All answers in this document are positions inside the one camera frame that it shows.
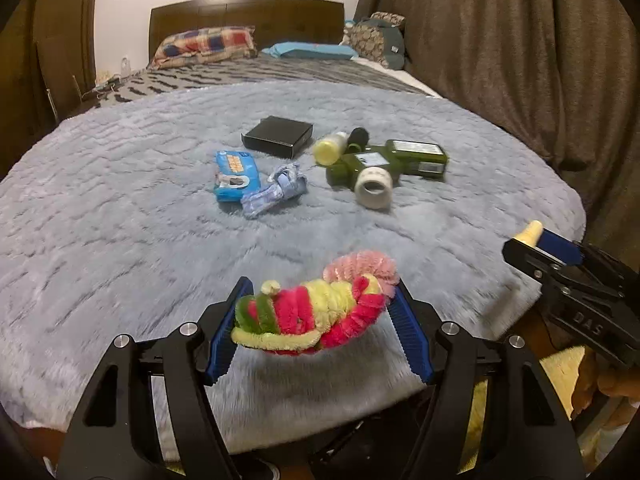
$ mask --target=metal bolt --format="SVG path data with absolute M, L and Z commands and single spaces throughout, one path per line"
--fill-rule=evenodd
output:
M 444 322 L 440 329 L 447 335 L 456 335 L 460 332 L 460 327 L 452 321 Z
M 180 327 L 180 333 L 182 335 L 192 335 L 198 331 L 198 326 L 195 323 L 188 322 Z
M 524 346 L 524 339 L 519 335 L 512 335 L 509 338 L 509 344 L 514 348 L 522 348 Z
M 131 341 L 131 338 L 127 334 L 120 334 L 117 335 L 116 339 L 113 340 L 113 345 L 116 348 L 124 348 L 129 344 L 129 341 Z

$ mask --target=pipe cleaner toy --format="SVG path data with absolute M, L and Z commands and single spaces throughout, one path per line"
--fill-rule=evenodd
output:
M 248 348 L 298 355 L 345 344 L 374 323 L 395 293 L 396 263 L 361 251 L 330 263 L 322 279 L 282 289 L 276 281 L 236 303 L 232 340 Z

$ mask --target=fluffy blanket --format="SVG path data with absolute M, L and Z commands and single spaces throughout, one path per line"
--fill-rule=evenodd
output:
M 216 150 L 268 115 L 314 137 L 364 126 L 372 142 L 432 140 L 444 182 L 402 176 L 390 212 L 332 190 L 310 150 L 309 193 L 255 220 L 211 193 Z M 255 153 L 263 176 L 280 161 Z M 503 242 L 532 219 L 580 238 L 578 195 L 522 143 L 446 100 L 326 82 L 178 91 L 67 120 L 0 184 L 0 400 L 27 425 L 64 430 L 119 333 L 165 336 L 226 297 L 237 278 L 291 286 L 340 254 L 383 251 L 412 294 L 496 338 L 534 302 Z M 156 409 L 176 458 L 162 385 Z M 209 395 L 232 452 L 296 439 L 420 389 L 385 313 L 341 348 L 288 357 L 239 348 Z

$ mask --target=blue gripper pad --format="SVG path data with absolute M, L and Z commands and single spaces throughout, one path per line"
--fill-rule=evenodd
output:
M 546 229 L 542 231 L 536 247 L 555 256 L 565 265 L 580 265 L 582 263 L 580 247 Z
M 409 301 L 398 286 L 396 296 L 387 309 L 411 371 L 427 384 L 433 375 L 433 366 L 429 358 L 429 340 L 420 328 Z
M 209 365 L 207 366 L 207 375 L 213 383 L 216 383 L 220 377 L 229 370 L 231 360 L 236 353 L 236 343 L 231 340 L 231 331 L 236 322 L 236 301 L 243 296 L 254 293 L 254 284 L 251 280 L 246 280 L 240 291 L 232 301 L 229 301 L 229 310 L 220 323 L 216 335 L 211 339 L 211 355 L 209 357 Z

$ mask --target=wooden headboard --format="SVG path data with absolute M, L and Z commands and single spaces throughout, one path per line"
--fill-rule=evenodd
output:
M 328 0 L 190 0 L 151 10 L 149 59 L 172 34 L 203 27 L 254 25 L 257 48 L 279 41 L 340 43 L 344 5 Z

